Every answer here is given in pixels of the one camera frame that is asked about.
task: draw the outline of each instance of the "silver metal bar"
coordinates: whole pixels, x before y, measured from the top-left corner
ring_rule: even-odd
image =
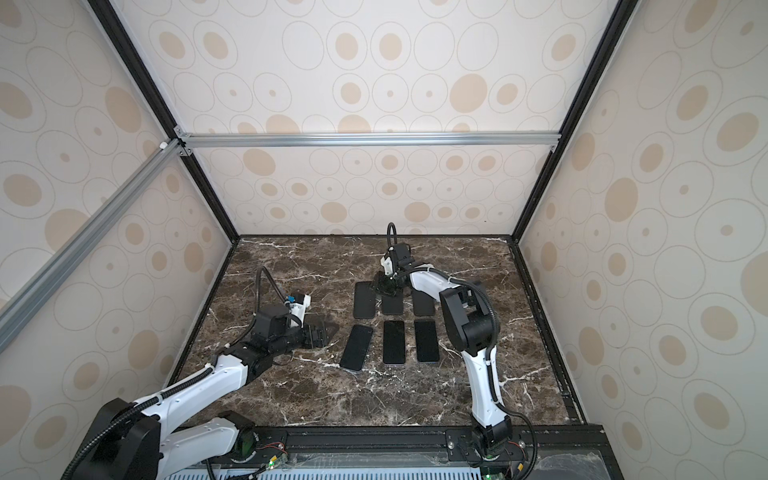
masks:
[[[104,238],[104,235],[134,204],[149,183],[178,158],[181,151],[175,138],[154,152],[144,165],[116,191],[85,225],[19,290],[0,313],[0,353],[45,305],[70,273]]]
[[[555,145],[557,131],[403,132],[375,134],[188,134],[187,147],[366,147],[406,145]]]

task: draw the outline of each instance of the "light blue vented panel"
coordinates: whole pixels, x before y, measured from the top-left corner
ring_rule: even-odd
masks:
[[[253,470],[214,469],[217,480],[244,475]],[[204,468],[187,468],[165,480],[209,480]],[[294,468],[259,475],[259,480],[481,480],[480,470],[469,467],[424,468]]]

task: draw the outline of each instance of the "patterned wall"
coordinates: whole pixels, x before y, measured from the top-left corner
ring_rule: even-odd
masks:
[[[165,137],[140,98],[75,0],[0,2],[0,308]]]
[[[615,0],[113,0],[197,133],[557,130]]]
[[[645,2],[523,241],[628,480],[765,478],[768,2]]]
[[[0,478],[58,478],[96,411],[167,380],[230,246],[173,161],[0,354]]]
[[[549,146],[198,150],[241,234],[508,233]]]

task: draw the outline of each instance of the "wallpaper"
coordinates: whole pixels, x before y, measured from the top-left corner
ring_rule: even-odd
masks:
[[[615,0],[113,0],[195,133],[558,130]]]
[[[509,233],[548,145],[199,148],[240,234]]]
[[[627,480],[765,478],[768,2],[645,2],[522,242]]]
[[[230,242],[172,161],[0,354],[0,478],[58,478],[101,406],[166,382]]]
[[[0,2],[0,308],[164,137],[79,3]]]

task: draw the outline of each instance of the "robotic arm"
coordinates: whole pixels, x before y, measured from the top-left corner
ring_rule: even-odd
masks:
[[[440,302],[448,338],[461,352],[467,368],[472,390],[472,416],[476,422],[475,447],[480,456],[494,457],[505,447],[512,434],[512,417],[522,419],[533,435],[528,418],[507,409],[502,401],[496,371],[499,321],[485,288],[480,282],[460,280],[437,270],[430,263],[417,262],[411,255],[410,245],[397,243],[393,223],[387,227],[387,244],[388,249],[380,261],[384,271],[376,274],[374,290],[393,296],[409,286]],[[534,450],[531,464],[521,478],[527,477],[533,469],[535,457]]]
[[[255,451],[257,437],[253,423],[235,412],[223,412],[191,429],[174,430],[215,400],[255,380],[276,356],[328,345],[323,324],[304,324],[310,296],[285,299],[284,305],[257,310],[247,335],[225,345],[213,360],[215,365],[208,363],[199,372],[132,403],[114,399],[101,407],[62,480],[159,480],[227,453],[235,461],[246,461]]]

